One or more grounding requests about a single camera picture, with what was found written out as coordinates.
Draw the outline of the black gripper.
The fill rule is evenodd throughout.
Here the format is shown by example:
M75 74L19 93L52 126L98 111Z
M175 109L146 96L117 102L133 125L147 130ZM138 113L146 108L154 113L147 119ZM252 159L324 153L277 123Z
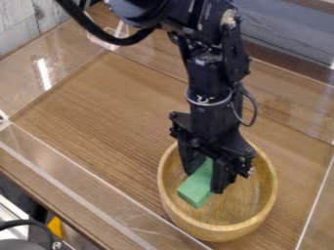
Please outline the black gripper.
M250 176L257 151L242 136L245 99L218 102L189 99L191 111L170 113L171 136L178 140L186 174L190 176L206 158L213 159L211 191L222 194L238 176Z

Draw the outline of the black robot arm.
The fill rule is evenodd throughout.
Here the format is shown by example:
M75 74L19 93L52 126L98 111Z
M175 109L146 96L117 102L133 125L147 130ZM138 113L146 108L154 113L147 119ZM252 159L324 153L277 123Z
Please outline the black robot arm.
M193 174L213 160L210 190L222 193L250 175L257 151L241 133L244 102L254 96L244 79L252 57L242 38L242 17L234 0L105 0L114 14L138 32L119 38L85 14L74 0L55 0L78 24L101 40L138 44L158 29L177 42L189 74L190 112L170 113L183 169Z

